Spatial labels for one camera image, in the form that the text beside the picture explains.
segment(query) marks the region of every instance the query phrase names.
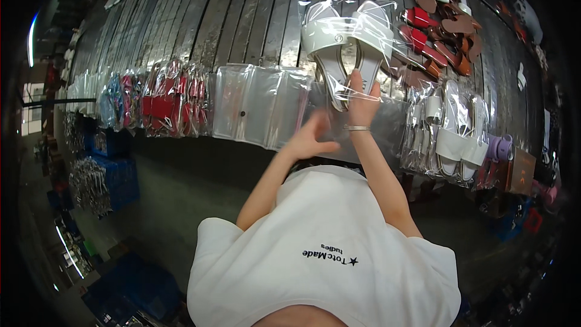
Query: concrete floor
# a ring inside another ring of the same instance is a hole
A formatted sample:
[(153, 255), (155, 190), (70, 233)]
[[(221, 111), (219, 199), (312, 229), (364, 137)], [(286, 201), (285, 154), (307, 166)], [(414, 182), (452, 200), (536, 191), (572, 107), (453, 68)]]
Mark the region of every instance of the concrete floor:
[[(54, 117), (55, 137), (67, 160), (62, 113)], [(207, 217), (234, 222), (274, 152), (257, 146), (201, 137), (147, 138), (138, 131), (132, 142), (141, 200), (102, 220), (88, 211), (72, 211), (79, 229), (103, 259), (122, 240), (142, 256), (170, 271), (185, 292), (196, 249), (196, 231)], [(455, 251), (461, 291), (475, 302), (518, 267), (523, 254), (540, 239), (522, 233), (501, 243), (487, 231), (488, 217), (446, 186), (441, 198), (413, 204), (412, 215), (424, 237)]]

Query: silver bangle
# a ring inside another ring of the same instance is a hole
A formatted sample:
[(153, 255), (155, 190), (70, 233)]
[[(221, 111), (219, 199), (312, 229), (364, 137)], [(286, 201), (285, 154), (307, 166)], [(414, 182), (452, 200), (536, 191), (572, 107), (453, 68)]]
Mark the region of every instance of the silver bangle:
[(371, 131), (371, 127), (359, 127), (357, 125), (347, 125), (347, 124), (345, 124), (343, 126), (343, 128), (345, 130), (349, 130), (349, 131), (353, 131), (353, 130), (369, 130), (369, 131)]

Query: person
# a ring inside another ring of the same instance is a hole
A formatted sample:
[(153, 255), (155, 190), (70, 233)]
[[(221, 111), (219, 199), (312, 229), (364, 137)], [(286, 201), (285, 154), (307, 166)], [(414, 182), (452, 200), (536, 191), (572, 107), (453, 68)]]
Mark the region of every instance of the person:
[[(352, 90), (361, 92), (357, 70)], [(379, 98), (375, 83), (371, 96)], [(349, 124), (367, 128), (379, 101), (352, 98)], [(324, 111), (273, 157), (236, 225), (207, 218), (187, 291), (198, 327), (450, 326), (460, 308), (454, 252), (425, 240), (368, 130), (350, 138), (367, 176), (297, 160), (337, 151), (317, 142)]]

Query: fluorescent light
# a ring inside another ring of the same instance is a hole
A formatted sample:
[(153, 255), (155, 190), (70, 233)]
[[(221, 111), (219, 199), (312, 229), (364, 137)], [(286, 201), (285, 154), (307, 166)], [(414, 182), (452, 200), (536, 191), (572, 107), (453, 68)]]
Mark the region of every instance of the fluorescent light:
[(38, 13), (34, 14), (33, 23), (30, 25), (30, 31), (28, 32), (28, 65), (32, 67), (34, 65), (34, 58), (33, 58), (33, 36), (34, 36), (34, 24), (36, 23), (36, 18), (38, 17)]
[(67, 254), (69, 255), (69, 258), (73, 262), (74, 268), (77, 270), (77, 273), (81, 276), (81, 279), (85, 279), (85, 277), (83, 276), (83, 274), (81, 274), (81, 271), (78, 269), (76, 263), (74, 262), (74, 259), (71, 256), (71, 253), (69, 251), (69, 248), (67, 247), (67, 244), (64, 242), (63, 236), (61, 235), (61, 230), (59, 230), (59, 227), (58, 226), (56, 227), (56, 231), (59, 233), (59, 237), (61, 238), (61, 241), (63, 242), (64, 248), (67, 250)]

